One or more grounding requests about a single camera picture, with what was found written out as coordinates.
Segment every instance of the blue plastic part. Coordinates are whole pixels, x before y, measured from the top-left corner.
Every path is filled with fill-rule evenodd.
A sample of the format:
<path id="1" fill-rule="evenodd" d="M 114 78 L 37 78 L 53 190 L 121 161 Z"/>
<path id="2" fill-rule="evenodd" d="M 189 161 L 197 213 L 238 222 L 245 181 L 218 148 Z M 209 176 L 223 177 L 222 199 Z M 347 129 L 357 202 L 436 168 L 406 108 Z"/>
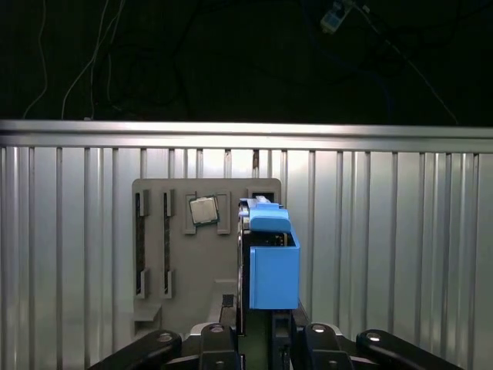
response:
<path id="1" fill-rule="evenodd" d="M 257 203 L 255 207 L 250 208 L 250 229 L 271 233 L 290 233 L 290 215 L 277 203 Z"/>
<path id="2" fill-rule="evenodd" d="M 250 308 L 293 310 L 300 299 L 300 244 L 250 248 Z"/>

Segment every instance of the cable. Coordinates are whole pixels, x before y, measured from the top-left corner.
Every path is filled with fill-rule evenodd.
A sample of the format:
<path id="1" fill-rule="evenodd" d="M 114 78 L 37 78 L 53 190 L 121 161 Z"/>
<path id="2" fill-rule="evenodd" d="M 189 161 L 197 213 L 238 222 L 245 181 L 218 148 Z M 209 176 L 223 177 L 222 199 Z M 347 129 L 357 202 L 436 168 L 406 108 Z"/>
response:
<path id="1" fill-rule="evenodd" d="M 118 14 L 116 15 L 115 28 L 113 29 L 113 34 L 111 36 L 111 40 L 109 40 L 109 44 L 110 45 L 112 45 L 113 42 L 115 41 L 116 30 L 118 29 L 118 24 L 120 22 L 120 16 L 122 15 L 122 11 L 123 11 L 123 8 L 125 7 L 125 3 L 126 3 L 126 0 L 122 0 L 120 2 Z M 110 94 L 110 87 L 111 87 L 111 68 L 112 68 L 111 54 L 108 54 L 108 84 L 106 86 L 106 98 L 108 99 L 109 102 L 111 102 L 111 94 Z M 92 78 L 91 78 L 91 101 L 92 101 Z M 112 108 L 115 109 L 115 110 L 118 110 L 119 112 L 122 112 L 122 109 L 119 106 L 116 106 L 116 105 L 112 104 Z"/>
<path id="2" fill-rule="evenodd" d="M 39 29 L 39 34 L 38 34 L 38 46 L 39 46 L 39 55 L 41 56 L 41 64 L 42 64 L 42 68 L 43 68 L 43 78 L 44 78 L 45 85 L 44 85 L 41 93 L 25 109 L 25 112 L 22 115 L 22 119 L 26 118 L 26 116 L 29 113 L 29 110 L 31 110 L 31 108 L 36 105 L 36 103 L 45 95 L 46 90 L 48 89 L 48 72 L 46 71 L 45 53 L 43 52 L 43 45 L 42 45 L 42 37 L 43 37 L 43 32 L 45 31 L 45 25 L 46 25 L 46 0 L 42 0 L 42 2 L 43 2 L 43 15 L 42 15 L 42 21 L 41 21 L 41 28 Z"/>
<path id="3" fill-rule="evenodd" d="M 109 29 L 111 28 L 111 26 L 112 26 L 112 24 L 114 23 L 115 20 L 116 20 L 116 15 L 111 20 L 111 22 L 109 23 L 108 27 L 106 28 L 105 34 L 102 37 L 101 42 L 97 45 L 97 47 L 100 47 L 101 46 L 102 42 L 105 40 L 106 36 L 108 35 Z M 95 61 L 95 55 L 92 56 L 92 58 L 88 61 L 88 63 L 86 64 L 86 66 L 82 69 L 82 71 L 80 71 L 79 75 L 75 78 L 74 82 L 69 87 L 69 89 L 67 90 L 67 93 L 63 97 L 63 103 L 62 103 L 62 119 L 65 116 L 65 104 L 67 103 L 67 99 L 68 99 L 68 97 L 70 95 L 70 92 L 72 91 L 72 89 L 77 84 L 77 82 L 80 80 L 80 78 L 82 77 L 82 75 L 84 75 L 84 73 L 86 72 L 86 70 L 91 66 L 91 64 L 94 61 Z"/>
<path id="4" fill-rule="evenodd" d="M 380 30 L 377 29 L 377 27 L 375 27 L 375 25 L 373 24 L 373 22 L 371 21 L 370 17 L 367 15 L 367 13 L 362 9 L 360 8 L 358 5 L 354 5 L 354 8 L 356 10 L 359 11 L 359 13 L 362 14 L 362 16 L 366 19 L 366 21 L 368 22 L 368 25 L 370 25 L 370 27 L 375 31 L 375 33 L 377 33 L 378 35 L 380 35 Z M 437 91 L 434 89 L 434 87 L 430 84 L 430 82 L 428 81 L 428 79 L 423 75 L 423 73 L 421 73 L 421 71 L 419 70 L 419 68 L 405 55 L 401 52 L 401 50 L 396 46 L 394 45 L 392 42 L 390 42 L 388 39 L 385 40 L 385 42 L 398 54 L 400 55 L 408 64 L 409 66 L 414 69 L 414 71 L 421 77 L 421 79 L 423 79 L 424 83 L 426 84 L 426 86 L 430 89 L 431 93 L 434 95 L 434 97 L 440 102 L 440 104 L 445 108 L 445 110 L 447 111 L 447 113 L 450 115 L 450 117 L 455 121 L 455 124 L 456 125 L 459 125 L 459 121 L 457 119 L 457 117 L 455 116 L 455 114 L 450 110 L 450 108 L 448 108 L 447 104 L 445 104 L 444 100 L 438 95 Z"/>
<path id="5" fill-rule="evenodd" d="M 101 38 L 101 31 L 102 31 L 102 24 L 105 21 L 105 15 L 106 15 L 106 9 L 108 8 L 109 0 L 106 0 L 105 7 L 102 9 L 101 13 L 101 22 L 99 23 L 99 31 L 98 31 L 98 38 L 96 40 L 96 47 L 94 48 L 94 56 L 92 57 L 92 65 L 91 65 L 91 76 L 90 76 L 90 96 L 91 96 L 91 119 L 94 119 L 94 99 L 92 98 L 92 80 L 94 76 L 94 65 L 96 64 L 96 59 L 98 58 L 98 51 L 99 51 L 99 39 Z"/>
<path id="6" fill-rule="evenodd" d="M 310 16 L 309 16 L 308 11 L 306 9 L 305 1 L 306 0 L 301 0 L 301 8 L 303 9 L 305 23 L 306 23 L 306 26 L 308 28 L 308 36 L 309 36 L 309 39 L 312 43 L 312 46 L 316 50 L 318 50 L 318 52 L 320 52 L 320 54 L 322 54 L 323 56 L 325 56 L 326 58 L 328 58 L 329 60 L 331 60 L 335 64 L 338 64 L 340 67 L 345 68 L 345 69 L 349 69 L 351 72 L 359 73 L 363 76 L 367 76 L 367 77 L 370 77 L 371 79 L 373 79 L 380 86 L 382 91 L 384 92 L 385 100 L 387 102 L 387 121 L 388 121 L 388 124 L 391 124 L 391 122 L 392 122 L 392 101 L 391 101 L 390 93 L 388 92 L 387 86 L 385 85 L 384 81 L 382 81 L 382 79 L 375 73 L 364 71 L 362 69 L 359 69 L 356 66 L 352 66 L 350 64 L 347 64 L 342 59 L 340 59 L 338 56 L 333 55 L 332 53 L 328 52 L 326 49 L 324 49 L 320 46 L 320 44 L 318 43 L 317 38 L 315 37 L 315 34 L 313 32 L 312 26 L 310 24 Z"/>

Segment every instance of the silver metal panel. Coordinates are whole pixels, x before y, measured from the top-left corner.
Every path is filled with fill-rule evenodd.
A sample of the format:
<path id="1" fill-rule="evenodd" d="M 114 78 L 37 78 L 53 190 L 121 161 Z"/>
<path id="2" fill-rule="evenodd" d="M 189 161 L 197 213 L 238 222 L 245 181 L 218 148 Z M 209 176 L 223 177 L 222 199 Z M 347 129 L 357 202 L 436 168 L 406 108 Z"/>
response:
<path id="1" fill-rule="evenodd" d="M 350 240 L 350 338 L 367 327 L 368 211 L 370 193 L 370 155 L 354 154 L 352 231 Z"/>
<path id="2" fill-rule="evenodd" d="M 493 130 L 0 124 L 1 368 L 85 368 L 132 340 L 140 177 L 280 179 L 314 320 L 490 368 Z"/>
<path id="3" fill-rule="evenodd" d="M 368 228 L 367 326 L 389 330 L 394 305 L 397 154 L 372 153 Z"/>
<path id="4" fill-rule="evenodd" d="M 18 229 L 18 216 L 19 216 L 19 150 L 18 148 L 7 148 L 6 150 L 6 191 L 11 194 L 5 202 L 5 222 L 6 229 L 8 230 L 7 237 L 5 239 L 6 249 L 3 257 L 8 263 L 2 266 L 4 270 L 4 290 L 2 292 L 2 299 L 5 300 L 5 327 L 2 328 L 2 332 L 5 333 L 5 367 L 16 368 L 19 345 L 18 342 L 18 321 L 16 316 L 19 310 L 19 229 Z"/>
<path id="5" fill-rule="evenodd" d="M 5 249 L 7 239 L 7 220 L 6 220 L 6 202 L 7 202 L 7 162 L 6 149 L 0 148 L 0 368 L 5 366 Z"/>
<path id="6" fill-rule="evenodd" d="M 463 368 L 473 368 L 478 160 L 479 156 L 462 154 L 459 283 L 457 287 L 449 287 L 459 293 L 455 353 L 458 365 Z"/>
<path id="7" fill-rule="evenodd" d="M 102 338 L 101 356 L 106 357 L 113 353 L 115 330 L 114 296 L 115 296 L 115 250 L 116 250 L 116 192 L 113 183 L 116 183 L 114 158 L 116 150 L 104 149 L 102 153 Z"/>
<path id="8" fill-rule="evenodd" d="M 35 369 L 55 368 L 60 361 L 61 338 L 57 275 L 57 176 L 59 158 L 56 148 L 34 152 L 34 365 Z"/>
<path id="9" fill-rule="evenodd" d="M 353 230 L 354 156 L 343 153 L 341 223 L 340 223 L 340 280 L 338 326 L 343 333 L 351 333 L 351 238 Z"/>
<path id="10" fill-rule="evenodd" d="M 475 245 L 475 296 L 474 314 L 470 324 L 474 325 L 474 362 L 475 368 L 491 368 L 491 353 L 493 353 L 493 294 L 491 289 L 491 266 L 493 265 L 493 156 L 482 155 L 479 159 L 478 180 L 478 233 Z"/>
<path id="11" fill-rule="evenodd" d="M 312 319 L 320 322 L 339 316 L 340 159 L 337 152 L 315 153 Z"/>
<path id="12" fill-rule="evenodd" d="M 300 299 L 310 314 L 311 310 L 311 266 L 313 265 L 313 240 L 310 240 L 310 218 L 313 218 L 313 204 L 310 202 L 310 188 L 313 188 L 312 153 L 287 152 L 287 209 L 297 210 L 290 213 L 290 219 L 297 225 L 296 234 L 300 244 L 304 246 L 301 251 L 301 279 Z"/>
<path id="13" fill-rule="evenodd" d="M 180 168 L 175 163 L 175 171 Z M 120 149 L 113 157 L 113 191 L 115 204 L 113 282 L 113 347 L 115 350 L 129 343 L 133 335 L 133 245 L 132 245 L 132 183 L 140 177 L 140 150 Z"/>
<path id="14" fill-rule="evenodd" d="M 399 337 L 416 342 L 416 315 L 421 295 L 421 160 L 418 153 L 397 156 L 397 204 L 393 267 L 393 314 L 391 330 Z"/>
<path id="15" fill-rule="evenodd" d="M 62 152 L 62 363 L 86 367 L 85 150 Z"/>

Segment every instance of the small gray block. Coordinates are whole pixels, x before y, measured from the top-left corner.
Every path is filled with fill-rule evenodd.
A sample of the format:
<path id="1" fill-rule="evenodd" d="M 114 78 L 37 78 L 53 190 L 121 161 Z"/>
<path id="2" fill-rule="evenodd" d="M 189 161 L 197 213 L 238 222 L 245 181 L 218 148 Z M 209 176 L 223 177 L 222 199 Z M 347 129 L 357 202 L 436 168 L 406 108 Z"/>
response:
<path id="1" fill-rule="evenodd" d="M 196 233 L 196 227 L 193 224 L 192 211 L 190 210 L 190 201 L 197 198 L 197 193 L 187 193 L 183 197 L 183 205 L 185 217 L 183 218 L 183 233 L 194 235 Z"/>
<path id="2" fill-rule="evenodd" d="M 219 208 L 217 233 L 219 235 L 227 235 L 231 233 L 231 192 L 218 191 L 216 197 Z"/>

